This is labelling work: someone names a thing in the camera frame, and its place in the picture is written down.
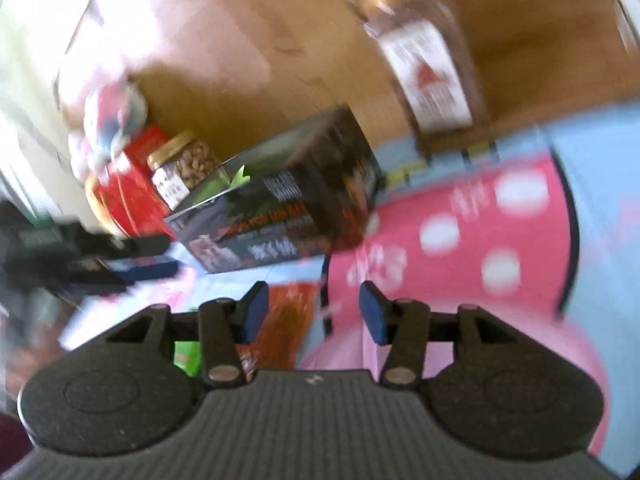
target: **metal rivet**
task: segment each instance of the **metal rivet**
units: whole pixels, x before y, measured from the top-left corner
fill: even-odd
[[[415,381],[415,374],[409,368],[397,366],[385,372],[385,379],[393,384],[410,384]]]
[[[240,370],[232,365],[214,366],[209,370],[209,379],[220,383],[229,383],[235,381],[240,375]]]

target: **orange bag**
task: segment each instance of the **orange bag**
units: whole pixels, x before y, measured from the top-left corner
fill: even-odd
[[[293,370],[302,339],[314,318],[319,283],[269,286],[269,312],[251,345],[238,345],[248,377],[259,368]]]

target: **pink polka dot fabric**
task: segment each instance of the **pink polka dot fabric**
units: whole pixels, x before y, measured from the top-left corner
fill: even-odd
[[[366,368],[378,377],[389,348],[373,342],[360,317],[358,290],[365,280],[388,298],[414,298],[436,312],[478,304],[600,385],[606,409],[590,445],[598,454],[609,420],[607,377],[588,339],[557,316],[577,258],[571,215],[550,155],[381,206],[356,250],[332,254],[326,315],[334,335],[301,368]],[[432,377],[452,362],[450,344],[430,344],[423,376]]]
[[[554,317],[570,270],[570,218],[551,156],[387,203],[367,233],[356,250],[330,261],[336,332],[359,324],[358,288],[365,280],[390,298],[500,305]]]

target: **red box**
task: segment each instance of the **red box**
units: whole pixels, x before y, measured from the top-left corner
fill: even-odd
[[[168,233],[164,217],[171,210],[151,183],[146,158],[167,142],[157,126],[151,126],[107,166],[107,177],[96,180],[91,192],[124,234],[135,237]]]

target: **red packaging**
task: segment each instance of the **red packaging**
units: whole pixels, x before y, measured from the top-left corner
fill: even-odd
[[[142,175],[148,176],[150,181],[153,172],[146,164],[146,158],[168,140],[158,126],[149,126],[144,132],[131,141],[120,156],[126,156],[130,165],[136,168]]]
[[[146,158],[166,141],[160,128],[149,127],[108,165],[108,177],[95,180],[88,190],[127,236],[172,234],[164,223],[171,211],[156,193],[146,165]]]
[[[317,282],[269,286],[269,311],[250,345],[236,345],[247,376],[260,368],[293,370],[314,320]]]

